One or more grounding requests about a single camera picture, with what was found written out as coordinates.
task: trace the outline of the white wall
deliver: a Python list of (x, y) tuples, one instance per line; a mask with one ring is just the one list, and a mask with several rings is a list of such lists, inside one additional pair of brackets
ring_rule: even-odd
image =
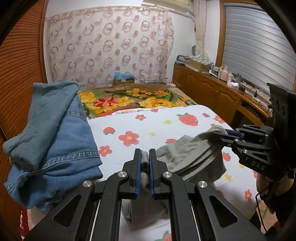
[[(68, 12), (76, 9), (83, 9), (89, 7), (100, 7), (100, 6), (141, 6), (142, 0), (49, 0), (46, 17), (50, 17), (56, 14)], [(173, 66), (177, 55), (191, 55), (191, 48), (195, 45), (194, 35), (194, 23), (191, 20), (190, 14), (179, 15), (176, 13), (170, 13), (174, 31), (175, 41), (171, 55), (168, 59), (167, 75), (168, 80), (171, 81), (173, 75)], [(47, 24), (44, 26), (44, 33), (46, 34)], [(51, 82), (51, 76), (49, 73), (49, 65), (47, 61), (47, 51), (44, 43), (44, 59), (46, 65), (46, 73), (48, 82)]]
[(219, 0), (207, 1), (207, 25), (205, 31), (205, 53), (216, 63), (220, 31)]

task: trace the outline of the wooden countertop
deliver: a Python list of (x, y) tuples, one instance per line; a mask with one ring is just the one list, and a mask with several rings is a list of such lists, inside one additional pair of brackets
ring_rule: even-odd
[(215, 81), (218, 85), (224, 87), (224, 88), (227, 88), (230, 92), (234, 93), (235, 95), (239, 96), (242, 100), (246, 101), (247, 103), (249, 103), (251, 106), (253, 106), (257, 111), (259, 111), (263, 116), (265, 116), (266, 118), (269, 118), (269, 113), (268, 113), (268, 108), (263, 106), (263, 105), (260, 105), (259, 103), (256, 103), (254, 101), (254, 99), (248, 95), (248, 94), (244, 94), (242, 91), (239, 91), (239, 90), (235, 90), (233, 88), (230, 88), (229, 86), (227, 86), (227, 83), (225, 81), (222, 81), (214, 76), (209, 76), (209, 75), (205, 75), (205, 74), (202, 74), (200, 72), (195, 72), (185, 66), (180, 66), (178, 65), (179, 67), (182, 67), (182, 68), (186, 68), (187, 71), (192, 71), (194, 72), (197, 76), (198, 75), (201, 75), (203, 78), (206, 78), (206, 79), (209, 79), (209, 80), (212, 80), (212, 81)]

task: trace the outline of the patterned curtain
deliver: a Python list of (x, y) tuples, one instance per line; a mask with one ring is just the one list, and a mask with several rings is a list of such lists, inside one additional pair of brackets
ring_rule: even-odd
[(115, 71), (143, 81), (167, 80), (174, 30), (167, 10), (97, 7), (47, 19), (47, 51), (53, 81), (82, 89), (112, 84)]
[(205, 27), (207, 21), (206, 0), (193, 0), (195, 16), (195, 37), (196, 50), (195, 55), (204, 57), (205, 55)]

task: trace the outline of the pink thermos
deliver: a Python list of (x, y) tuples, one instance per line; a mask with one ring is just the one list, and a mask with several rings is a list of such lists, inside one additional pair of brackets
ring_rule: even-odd
[(229, 71), (227, 66), (223, 66), (220, 68), (220, 80), (227, 81), (228, 74), (229, 74)]

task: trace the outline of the gray roller blind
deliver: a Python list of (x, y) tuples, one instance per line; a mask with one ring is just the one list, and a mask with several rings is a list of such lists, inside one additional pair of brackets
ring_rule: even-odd
[(259, 6), (224, 5), (226, 35), (222, 64), (268, 92), (266, 83), (292, 90), (296, 54), (277, 24)]

